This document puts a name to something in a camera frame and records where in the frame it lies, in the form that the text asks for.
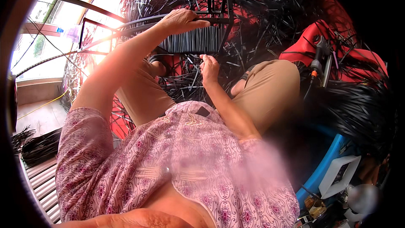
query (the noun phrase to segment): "tiled floor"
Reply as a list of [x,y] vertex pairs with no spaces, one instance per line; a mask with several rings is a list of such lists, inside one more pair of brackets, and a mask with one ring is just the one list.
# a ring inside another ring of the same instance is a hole
[[[49,102],[49,100],[19,106],[17,118],[28,114],[47,102]],[[41,136],[62,127],[63,122],[66,119],[66,114],[67,113],[63,109],[59,100],[55,100],[37,111],[17,120],[16,133],[20,133],[25,126],[31,125],[30,129],[36,130],[33,137]]]

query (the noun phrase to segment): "pink patterned blouse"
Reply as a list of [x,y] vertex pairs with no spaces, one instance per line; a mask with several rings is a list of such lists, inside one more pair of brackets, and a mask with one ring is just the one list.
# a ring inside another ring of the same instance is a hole
[[[196,114],[201,107],[205,116]],[[98,110],[73,109],[57,160],[62,221],[140,208],[170,177],[220,228],[291,227],[299,215],[276,150],[257,139],[239,143],[202,102],[173,106],[166,116],[133,130],[116,149]]]

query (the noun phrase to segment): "corrugated metal sheet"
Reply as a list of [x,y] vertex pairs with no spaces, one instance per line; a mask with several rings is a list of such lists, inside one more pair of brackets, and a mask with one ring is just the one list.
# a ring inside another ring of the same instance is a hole
[[60,219],[59,205],[53,206],[50,210],[47,211],[47,214],[53,223],[57,222]]
[[52,191],[49,195],[45,196],[40,201],[40,203],[45,211],[48,211],[53,206],[55,206],[58,203],[58,197],[56,196],[56,190]]
[[27,169],[27,175],[29,179],[32,179],[35,175],[40,174],[51,166],[56,165],[56,158],[45,161],[39,165]]
[[52,177],[50,180],[37,187],[34,192],[38,197],[38,200],[41,200],[43,197],[51,193],[56,189],[55,177]]
[[56,172],[56,165],[53,165],[50,168],[48,168],[47,170],[34,176],[32,179],[30,179],[32,188],[36,189],[37,187],[41,186],[43,183],[50,180],[52,177],[55,177],[55,172]]
[[61,220],[55,183],[56,158],[52,158],[28,169],[22,160],[20,164],[25,171],[27,184],[31,186],[30,190],[35,196],[37,204],[41,206],[43,214],[47,215],[47,220],[50,223],[60,224]]

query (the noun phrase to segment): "wrinkled hand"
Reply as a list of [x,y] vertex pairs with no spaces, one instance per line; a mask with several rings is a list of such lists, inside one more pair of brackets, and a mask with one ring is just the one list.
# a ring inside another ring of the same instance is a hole
[[209,27],[210,22],[206,20],[196,20],[198,15],[191,10],[185,8],[176,9],[166,15],[158,24],[169,35],[185,33],[196,28]]
[[217,60],[212,56],[207,56],[206,54],[201,54],[200,58],[204,60],[200,64],[201,74],[202,74],[202,85],[206,87],[211,83],[218,82],[218,72],[220,71],[220,65]]

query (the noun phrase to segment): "yellow cable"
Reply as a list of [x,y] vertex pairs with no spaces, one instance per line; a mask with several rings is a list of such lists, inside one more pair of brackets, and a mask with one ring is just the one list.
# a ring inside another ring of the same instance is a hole
[[34,109],[33,111],[31,111],[31,112],[29,112],[28,114],[26,114],[26,115],[23,115],[22,117],[20,117],[20,118],[18,118],[17,120],[19,120],[19,119],[21,119],[21,118],[23,118],[24,116],[27,116],[27,115],[29,115],[29,114],[31,114],[31,113],[33,113],[33,112],[35,112],[35,111],[37,111],[38,109],[40,109],[40,108],[42,108],[43,106],[45,106],[45,105],[48,105],[49,103],[51,103],[51,102],[54,102],[55,100],[57,100],[57,99],[60,99],[60,98],[62,98],[62,96],[63,95],[65,95],[66,94],[66,92],[67,92],[68,90],[66,90],[61,96],[59,96],[58,98],[56,98],[56,99],[53,99],[53,100],[51,100],[50,102],[48,102],[48,103],[46,103],[46,104],[43,104],[42,106],[40,106],[39,108],[37,108],[37,109]]

